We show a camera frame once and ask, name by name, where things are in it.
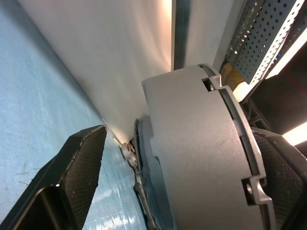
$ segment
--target ceiling light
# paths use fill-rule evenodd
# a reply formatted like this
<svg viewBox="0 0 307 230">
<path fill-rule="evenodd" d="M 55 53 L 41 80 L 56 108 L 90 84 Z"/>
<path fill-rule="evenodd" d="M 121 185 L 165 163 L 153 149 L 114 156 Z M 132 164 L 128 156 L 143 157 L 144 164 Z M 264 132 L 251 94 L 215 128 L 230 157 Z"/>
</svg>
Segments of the ceiling light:
<svg viewBox="0 0 307 230">
<path fill-rule="evenodd" d="M 299 143 L 306 141 L 307 122 L 283 134 L 283 138 L 285 138 L 291 145 L 298 145 Z"/>
<path fill-rule="evenodd" d="M 304 30 L 304 32 L 297 38 L 297 40 L 293 43 L 293 45 L 288 49 L 288 51 L 285 54 L 282 54 L 282 58 L 279 60 L 279 62 L 274 66 L 274 68 L 269 73 L 268 78 L 273 77 L 285 67 L 285 65 L 293 58 L 293 56 L 297 53 L 297 51 L 305 44 L 307 41 L 307 28 Z"/>
</svg>

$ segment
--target perforated metal shelf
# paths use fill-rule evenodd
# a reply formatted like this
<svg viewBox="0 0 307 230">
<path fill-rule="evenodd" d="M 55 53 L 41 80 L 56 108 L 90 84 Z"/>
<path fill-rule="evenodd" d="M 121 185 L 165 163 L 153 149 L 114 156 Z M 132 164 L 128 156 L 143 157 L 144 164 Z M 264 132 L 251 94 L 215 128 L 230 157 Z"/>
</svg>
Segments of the perforated metal shelf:
<svg viewBox="0 0 307 230">
<path fill-rule="evenodd" d="M 253 23 L 240 31 L 240 35 L 235 35 L 241 41 L 237 46 L 231 44 L 234 47 L 230 47 L 226 58 L 248 84 L 259 81 L 264 76 L 303 2 L 304 0 L 267 0 L 259 7 L 258 2 L 247 1 L 245 8 L 249 9 Z M 242 20 L 245 18 L 244 12 L 241 15 Z"/>
<path fill-rule="evenodd" d="M 292 45 L 297 40 L 299 40 L 299 43 L 301 43 L 302 45 L 307 40 L 307 2 L 304 3 L 300 11 L 301 12 L 296 17 L 291 27 L 291 30 L 289 31 L 287 37 L 285 38 L 285 41 L 283 43 L 281 50 L 279 51 L 278 55 L 274 59 L 274 62 L 270 65 L 269 74 L 267 78 L 275 76 L 279 73 L 279 71 L 281 70 L 280 66 L 277 69 L 275 68 L 275 66 L 279 64 L 279 62 L 281 61 L 281 59 L 283 59 L 283 57 L 285 56 L 285 54 L 287 54 L 287 52 L 291 52 L 292 53 L 291 57 L 292 57 L 295 54 L 294 51 L 297 51 L 297 49 L 300 48 L 300 46 L 299 47 L 295 46 L 294 51 L 290 50 Z"/>
</svg>

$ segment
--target metal frame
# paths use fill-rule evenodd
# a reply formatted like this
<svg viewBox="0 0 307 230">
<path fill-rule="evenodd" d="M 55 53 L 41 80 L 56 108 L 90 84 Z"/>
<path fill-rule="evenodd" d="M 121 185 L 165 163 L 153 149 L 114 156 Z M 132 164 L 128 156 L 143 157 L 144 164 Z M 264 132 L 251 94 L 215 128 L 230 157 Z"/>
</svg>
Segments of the metal frame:
<svg viewBox="0 0 307 230">
<path fill-rule="evenodd" d="M 295 22 L 291 27 L 291 30 L 289 31 L 287 37 L 285 38 L 285 41 L 283 43 L 280 52 L 274 59 L 274 62 L 272 62 L 266 78 L 273 77 L 279 73 L 277 71 L 273 71 L 274 67 L 279 63 L 279 61 L 283 58 L 283 56 L 287 54 L 291 46 L 297 41 L 297 39 L 299 39 L 302 33 L 305 33 L 303 36 L 307 37 L 306 28 L 307 28 L 307 3 L 305 2 L 300 10 L 300 13 L 296 17 Z"/>
<path fill-rule="evenodd" d="M 267 121 L 262 112 L 258 109 L 258 107 L 254 104 L 254 102 L 251 99 L 248 99 L 244 104 L 242 103 L 241 107 L 251 127 L 255 128 L 264 127 L 268 131 L 271 132 L 273 131 L 273 128 L 270 125 L 270 123 Z M 258 127 L 256 122 L 261 122 L 263 127 Z"/>
<path fill-rule="evenodd" d="M 190 0 L 172 0 L 172 70 L 184 67 L 190 7 Z"/>
<path fill-rule="evenodd" d="M 266 76 L 303 2 L 304 0 L 268 0 L 259 7 L 259 2 L 247 1 L 241 23 L 238 24 L 244 30 L 236 30 L 237 34 L 234 35 L 226 59 L 248 84 Z"/>
</svg>

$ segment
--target white wall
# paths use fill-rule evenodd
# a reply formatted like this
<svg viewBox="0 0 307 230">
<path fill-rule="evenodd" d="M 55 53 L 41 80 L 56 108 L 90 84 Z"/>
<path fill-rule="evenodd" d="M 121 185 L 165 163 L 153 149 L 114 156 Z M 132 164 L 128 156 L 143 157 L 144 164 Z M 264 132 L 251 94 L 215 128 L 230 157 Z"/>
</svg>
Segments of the white wall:
<svg viewBox="0 0 307 230">
<path fill-rule="evenodd" d="M 171 69 L 172 0 L 19 0 L 121 142 L 147 114 L 141 81 Z M 213 64 L 233 0 L 194 0 L 187 64 Z M 197 25 L 211 25 L 198 37 Z"/>
</svg>

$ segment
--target blue floor mat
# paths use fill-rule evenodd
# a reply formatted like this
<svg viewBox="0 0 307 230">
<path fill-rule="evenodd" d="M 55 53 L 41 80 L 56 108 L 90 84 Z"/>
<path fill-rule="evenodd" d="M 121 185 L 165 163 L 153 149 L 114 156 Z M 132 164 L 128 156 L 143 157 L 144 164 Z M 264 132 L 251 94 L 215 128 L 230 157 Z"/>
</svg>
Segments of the blue floor mat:
<svg viewBox="0 0 307 230">
<path fill-rule="evenodd" d="M 37 171 L 81 129 L 103 124 L 15 0 L 0 0 L 0 223 Z M 109 131 L 84 229 L 140 229 L 133 172 Z"/>
</svg>

